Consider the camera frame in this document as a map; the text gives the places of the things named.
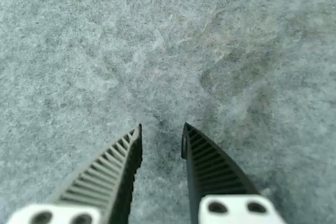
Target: screw hole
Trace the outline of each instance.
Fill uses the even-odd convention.
[[[72,220],[71,224],[91,224],[92,218],[89,215],[79,215]]]
[[[47,224],[52,218],[52,214],[49,211],[43,211],[35,215],[30,222],[31,224]]]
[[[263,207],[261,204],[256,203],[256,202],[250,202],[247,205],[248,210],[250,210],[251,212],[261,212],[264,213],[266,212],[266,208]]]
[[[219,202],[212,202],[208,206],[210,212],[217,212],[219,214],[227,212],[226,207]]]

